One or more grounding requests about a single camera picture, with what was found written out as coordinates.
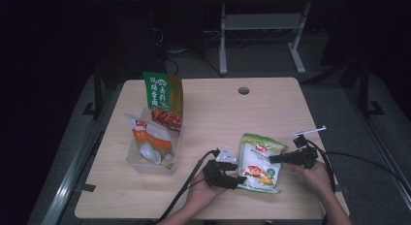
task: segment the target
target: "table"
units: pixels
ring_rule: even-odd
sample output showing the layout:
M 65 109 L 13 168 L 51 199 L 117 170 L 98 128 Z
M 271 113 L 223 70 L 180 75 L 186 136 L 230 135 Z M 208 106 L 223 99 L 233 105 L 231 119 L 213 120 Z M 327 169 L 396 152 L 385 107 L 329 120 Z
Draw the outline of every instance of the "table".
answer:
M 143 80 L 127 81 L 112 113 L 105 137 L 89 173 L 93 192 L 82 191 L 76 207 L 79 218 L 158 218 L 170 204 L 197 161 L 209 150 L 227 145 L 238 155 L 244 133 L 271 137 L 296 147 L 292 132 L 315 124 L 292 78 L 183 80 L 184 117 L 176 172 L 144 175 L 126 161 L 133 140 L 124 114 L 139 115 L 146 107 Z M 249 93 L 238 93 L 247 87 Z M 306 137 L 323 148 L 318 133 Z M 245 189 L 229 190 L 195 219 L 321 219 L 325 212 L 299 175 L 280 170 L 280 194 Z M 337 197 L 348 211 L 341 193 Z M 185 194 L 175 205 L 179 209 Z

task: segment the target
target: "dark background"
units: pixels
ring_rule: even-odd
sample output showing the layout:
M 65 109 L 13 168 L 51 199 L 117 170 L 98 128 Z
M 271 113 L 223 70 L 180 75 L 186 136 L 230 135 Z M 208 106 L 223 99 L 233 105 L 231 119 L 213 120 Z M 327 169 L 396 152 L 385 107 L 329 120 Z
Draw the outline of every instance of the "dark background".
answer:
M 319 0 L 305 30 L 330 32 L 323 59 L 328 64 L 366 47 L 371 72 L 386 83 L 408 117 L 410 1 Z M 28 221 L 74 105 L 94 71 L 108 87 L 137 79 L 147 68 L 162 71 L 156 58 L 163 49 L 153 45 L 153 24 L 198 52 L 203 29 L 218 29 L 216 5 L 169 5 L 160 11 L 162 19 L 147 8 L 83 0 L 0 0 L 0 210 L 5 224 Z

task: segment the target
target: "floor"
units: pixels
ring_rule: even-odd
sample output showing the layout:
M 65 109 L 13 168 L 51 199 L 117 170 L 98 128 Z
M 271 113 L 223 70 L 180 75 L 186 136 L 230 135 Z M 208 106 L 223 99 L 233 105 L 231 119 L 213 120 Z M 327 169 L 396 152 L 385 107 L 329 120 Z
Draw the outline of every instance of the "floor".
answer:
M 299 81 L 309 80 L 328 69 L 320 66 L 322 50 L 327 41 L 327 34 L 307 34 L 301 39 L 299 52 L 306 68 L 305 75 L 295 70 L 291 55 L 287 49 L 290 34 L 272 34 L 273 38 L 261 41 L 247 40 L 247 45 L 230 47 L 227 50 L 229 74 L 226 78 L 260 78 L 291 77 Z M 165 61 L 170 75 L 176 74 L 184 79 L 220 78 L 218 75 L 218 46 L 211 45 L 205 49 L 204 55 L 186 51 L 170 56 Z M 323 144 L 328 151 L 340 151 L 359 155 L 368 160 L 386 165 L 385 152 L 389 150 L 393 159 L 410 180 L 411 124 L 402 111 L 395 105 L 384 83 L 370 76 L 369 100 L 377 101 L 385 115 L 375 115 L 364 119 L 358 110 L 358 88 L 347 90 L 338 84 L 343 71 L 315 85 L 302 85 L 301 89 L 318 126 L 327 125 L 328 132 L 321 133 Z M 29 224 L 40 224 L 44 221 L 51 202 L 60 186 L 74 156 L 79 148 L 94 144 L 89 137 L 98 137 L 105 130 L 115 100 L 121 91 L 104 90 L 104 111 L 98 119 L 92 115 L 83 115 L 84 108 L 94 101 L 93 79 L 84 86 L 82 94 L 53 166 L 48 174 L 47 182 L 33 210 Z M 85 183 L 88 171 L 93 162 L 93 154 L 83 168 L 78 183 Z M 331 156 L 335 174 L 343 186 L 344 197 L 350 209 L 350 216 L 355 224 L 408 224 L 411 221 L 411 208 L 402 198 L 398 185 L 390 175 L 372 165 L 357 159 L 344 156 Z M 72 189 L 71 197 L 57 224 L 144 224 L 137 220 L 82 220 L 76 218 L 74 209 L 79 191 Z M 321 221 L 274 221 L 273 224 L 320 224 Z M 203 224 L 192 221 L 190 225 Z M 264 224 L 264 221 L 219 221 L 218 224 Z

